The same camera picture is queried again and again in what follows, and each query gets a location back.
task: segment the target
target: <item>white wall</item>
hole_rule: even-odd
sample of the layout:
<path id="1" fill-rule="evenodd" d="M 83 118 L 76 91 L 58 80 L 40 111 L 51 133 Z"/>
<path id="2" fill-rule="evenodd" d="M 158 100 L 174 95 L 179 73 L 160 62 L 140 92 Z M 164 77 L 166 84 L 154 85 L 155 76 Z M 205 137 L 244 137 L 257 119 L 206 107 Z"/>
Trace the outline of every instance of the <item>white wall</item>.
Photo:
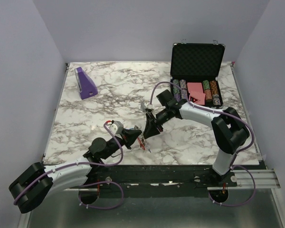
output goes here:
<path id="1" fill-rule="evenodd" d="M 266 164 L 285 200 L 285 0 L 271 0 L 235 65 Z"/>
<path id="2" fill-rule="evenodd" d="M 170 61 L 172 44 L 217 39 L 235 61 L 269 0 L 34 0 L 68 62 Z"/>
<path id="3" fill-rule="evenodd" d="M 8 187 L 42 157 L 65 68 L 32 0 L 0 0 L 0 228 L 17 227 Z"/>

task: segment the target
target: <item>gray floor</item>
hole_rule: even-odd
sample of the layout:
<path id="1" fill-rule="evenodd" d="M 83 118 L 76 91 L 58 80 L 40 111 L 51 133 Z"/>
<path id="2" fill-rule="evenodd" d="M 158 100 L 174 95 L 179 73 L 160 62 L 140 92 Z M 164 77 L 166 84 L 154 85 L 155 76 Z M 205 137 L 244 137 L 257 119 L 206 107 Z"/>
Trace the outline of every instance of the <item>gray floor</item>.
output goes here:
<path id="1" fill-rule="evenodd" d="M 228 203 L 239 203 L 251 190 L 230 191 Z M 113 205 L 117 199 L 99 199 Z M 282 228 L 271 190 L 258 190 L 249 204 L 237 208 L 200 198 L 125 199 L 113 210 L 79 206 L 77 192 L 46 199 L 30 216 L 30 228 Z"/>

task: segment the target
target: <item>table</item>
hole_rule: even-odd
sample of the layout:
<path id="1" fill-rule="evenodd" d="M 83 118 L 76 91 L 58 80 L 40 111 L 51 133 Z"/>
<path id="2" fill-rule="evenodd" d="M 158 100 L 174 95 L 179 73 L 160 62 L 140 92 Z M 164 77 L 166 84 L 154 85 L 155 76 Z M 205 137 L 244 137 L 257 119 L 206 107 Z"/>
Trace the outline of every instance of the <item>table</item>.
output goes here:
<path id="1" fill-rule="evenodd" d="M 246 120 L 231 63 L 222 63 L 218 83 L 224 107 L 235 108 Z M 77 91 L 74 69 L 82 67 L 93 79 L 98 95 L 81 100 Z M 82 156 L 96 137 L 110 139 L 103 128 L 107 120 L 118 120 L 125 128 L 135 125 L 144 129 L 145 114 L 139 109 L 141 102 L 149 102 L 156 83 L 170 81 L 169 62 L 87 62 L 71 63 L 55 117 L 44 163 L 60 164 Z M 170 86 L 160 85 L 155 94 Z M 154 97 L 156 110 L 162 107 Z M 124 150 L 121 164 L 177 165 L 212 164 L 218 152 L 213 131 L 200 123 L 172 119 L 163 125 L 164 132 L 147 141 L 151 153 L 139 144 Z M 119 157 L 108 158 L 113 163 Z M 235 164 L 258 164 L 256 147 L 241 152 Z"/>

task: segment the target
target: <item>white marble surface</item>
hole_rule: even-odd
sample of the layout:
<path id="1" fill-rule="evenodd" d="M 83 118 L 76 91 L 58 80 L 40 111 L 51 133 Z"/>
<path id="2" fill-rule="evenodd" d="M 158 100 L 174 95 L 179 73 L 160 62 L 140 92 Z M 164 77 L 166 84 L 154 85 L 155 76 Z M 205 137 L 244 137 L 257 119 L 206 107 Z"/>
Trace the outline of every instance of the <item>white marble surface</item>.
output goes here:
<path id="1" fill-rule="evenodd" d="M 99 91 L 98 95 L 86 100 L 81 100 L 77 92 L 74 69 L 79 66 L 94 80 Z M 121 121 L 125 128 L 137 125 L 144 129 L 145 114 L 140 111 L 139 104 L 149 102 L 157 82 L 169 80 L 168 62 L 71 63 L 46 151 L 45 164 L 72 161 L 87 151 L 94 138 L 110 139 L 103 128 L 106 120 Z M 224 106 L 234 107 L 246 119 L 228 63 L 222 64 L 218 82 Z M 169 85 L 160 85 L 155 94 L 167 88 Z M 161 109 L 156 97 L 153 104 L 157 110 Z M 209 127 L 176 118 L 163 127 L 163 133 L 148 139 L 152 153 L 143 151 L 135 142 L 131 150 L 124 149 L 122 164 L 214 162 L 219 148 Z M 110 157 L 104 162 L 118 160 L 119 157 Z M 258 164 L 255 147 L 240 153 L 235 163 Z"/>

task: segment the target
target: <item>purple device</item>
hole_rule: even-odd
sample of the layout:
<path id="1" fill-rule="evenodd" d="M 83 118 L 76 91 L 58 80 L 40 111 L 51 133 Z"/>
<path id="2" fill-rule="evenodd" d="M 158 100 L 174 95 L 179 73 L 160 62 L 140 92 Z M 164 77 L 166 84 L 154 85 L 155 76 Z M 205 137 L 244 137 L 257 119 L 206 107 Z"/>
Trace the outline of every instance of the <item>purple device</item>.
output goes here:
<path id="1" fill-rule="evenodd" d="M 81 67 L 75 69 L 75 75 L 77 80 L 77 88 L 81 100 L 87 99 L 98 94 L 98 90 L 94 82 Z"/>

